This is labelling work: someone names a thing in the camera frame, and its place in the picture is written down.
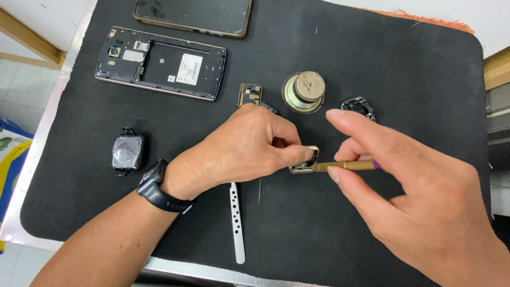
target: metal table edge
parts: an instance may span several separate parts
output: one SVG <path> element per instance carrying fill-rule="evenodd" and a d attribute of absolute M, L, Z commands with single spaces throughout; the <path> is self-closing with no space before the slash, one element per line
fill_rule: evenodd
<path fill-rule="evenodd" d="M 96 4 L 97 0 L 89 0 L 87 4 L 82 21 L 78 26 L 72 44 L 69 48 L 69 52 L 67 53 L 66 59 L 55 83 L 55 87 L 53 88 L 46 109 L 44 110 L 41 122 L 39 123 L 34 140 L 27 155 L 27 159 L 25 160 L 19 175 L 2 227 L 0 228 L 0 240 L 2 241 L 49 251 L 57 251 L 63 244 L 63 242 L 60 241 L 42 239 L 30 235 L 21 225 L 20 212 L 25 195 L 30 186 L 30 181 L 32 180 L 37 164 L 39 163 L 42 151 L 44 150 L 49 130 L 55 119 L 60 96 L 69 82 L 72 68 L 78 53 L 80 52 L 80 48 L 82 47 L 82 41 L 85 37 L 85 33 L 87 32 Z M 165 260 L 152 256 L 145 263 L 144 269 L 163 274 L 171 273 L 254 287 L 319 286 L 299 282 L 262 279 L 231 270 L 194 263 Z"/>

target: hand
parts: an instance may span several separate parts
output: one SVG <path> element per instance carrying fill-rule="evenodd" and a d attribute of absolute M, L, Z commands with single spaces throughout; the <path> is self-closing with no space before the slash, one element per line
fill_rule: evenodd
<path fill-rule="evenodd" d="M 293 123 L 246 104 L 169 164 L 162 189 L 192 199 L 216 185 L 267 176 L 312 156 L 313 150 L 301 145 Z M 183 178 L 188 179 L 185 185 Z"/>
<path fill-rule="evenodd" d="M 336 161 L 374 158 L 402 184 L 405 195 L 387 201 L 354 172 L 328 169 L 393 254 L 443 287 L 510 285 L 510 254 L 491 228 L 473 166 L 355 112 L 326 117 L 351 137 Z"/>

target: label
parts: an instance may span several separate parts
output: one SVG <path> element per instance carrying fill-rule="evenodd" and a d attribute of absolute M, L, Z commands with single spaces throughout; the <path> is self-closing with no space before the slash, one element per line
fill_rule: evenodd
<path fill-rule="evenodd" d="M 200 56 L 184 54 L 179 72 L 177 73 L 176 82 L 195 86 L 198 81 L 198 73 L 200 72 L 202 59 L 203 57 Z"/>

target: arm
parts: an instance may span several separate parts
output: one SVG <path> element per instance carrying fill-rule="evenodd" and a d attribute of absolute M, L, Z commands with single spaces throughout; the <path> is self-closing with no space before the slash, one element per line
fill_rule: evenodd
<path fill-rule="evenodd" d="M 243 105 L 168 165 L 161 189 L 192 200 L 216 185 L 267 176 L 312 155 L 291 122 Z M 129 286 L 176 217 L 131 192 L 71 236 L 31 286 Z"/>
<path fill-rule="evenodd" d="M 510 285 L 510 254 L 491 228 L 473 166 L 354 112 L 326 117 L 351 136 L 335 160 L 374 158 L 402 184 L 405 195 L 387 201 L 354 172 L 328 169 L 393 254 L 443 287 Z"/>

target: right hand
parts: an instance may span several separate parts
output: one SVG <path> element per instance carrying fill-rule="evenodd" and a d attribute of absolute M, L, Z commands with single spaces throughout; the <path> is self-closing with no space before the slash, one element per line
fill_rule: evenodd
<path fill-rule="evenodd" d="M 402 184 L 405 195 L 387 201 L 354 172 L 328 168 L 393 254 L 443 287 L 510 285 L 510 254 L 491 228 L 473 166 L 355 112 L 326 118 L 351 137 L 336 161 L 374 158 Z"/>

